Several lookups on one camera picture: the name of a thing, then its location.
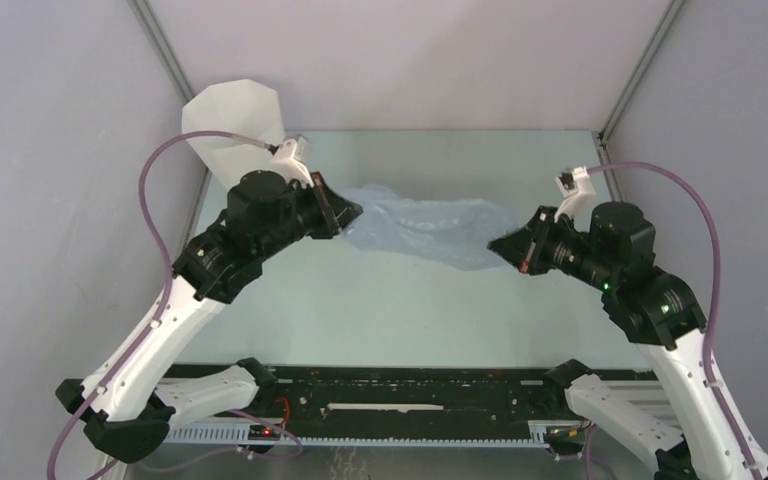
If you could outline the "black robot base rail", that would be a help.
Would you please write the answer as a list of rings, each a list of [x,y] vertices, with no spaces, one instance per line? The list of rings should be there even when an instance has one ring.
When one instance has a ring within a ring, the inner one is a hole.
[[[537,369],[274,366],[246,412],[305,436],[432,439],[572,437],[590,421]]]

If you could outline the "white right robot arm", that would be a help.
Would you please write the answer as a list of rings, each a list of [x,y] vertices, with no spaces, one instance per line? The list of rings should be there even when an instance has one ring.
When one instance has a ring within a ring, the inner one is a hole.
[[[647,360],[676,416],[669,427],[613,393],[570,360],[548,371],[545,411],[597,424],[657,479],[768,479],[768,454],[739,418],[717,365],[703,358],[708,321],[692,289],[656,266],[655,227],[635,205],[596,206],[578,231],[542,206],[489,249],[527,275],[560,271],[597,289],[603,310]]]

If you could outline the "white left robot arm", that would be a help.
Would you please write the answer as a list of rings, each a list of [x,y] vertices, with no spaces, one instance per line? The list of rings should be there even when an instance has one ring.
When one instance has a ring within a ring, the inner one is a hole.
[[[363,213],[314,172],[308,182],[258,170],[227,193],[227,205],[189,241],[156,305],[92,375],[67,379],[61,404],[84,424],[89,442],[122,463],[146,458],[181,426],[245,409],[264,416],[277,380],[246,358],[202,378],[163,385],[183,348],[263,273],[264,263],[299,240],[328,240]]]

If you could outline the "light blue plastic trash bag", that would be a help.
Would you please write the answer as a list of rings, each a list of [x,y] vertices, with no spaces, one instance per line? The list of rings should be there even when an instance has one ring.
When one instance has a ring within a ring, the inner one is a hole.
[[[509,211],[484,199],[414,200],[375,184],[340,194],[363,209],[344,233],[353,247],[404,254],[461,271],[503,266],[488,244],[519,227]]]

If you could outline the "white octagonal trash bin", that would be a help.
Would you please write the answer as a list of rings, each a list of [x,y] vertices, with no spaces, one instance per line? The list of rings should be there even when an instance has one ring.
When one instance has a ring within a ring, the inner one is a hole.
[[[181,127],[184,133],[224,131],[269,145],[285,138],[277,91],[250,79],[205,88],[183,107]],[[263,149],[224,137],[192,138],[188,143],[226,191],[272,158]]]

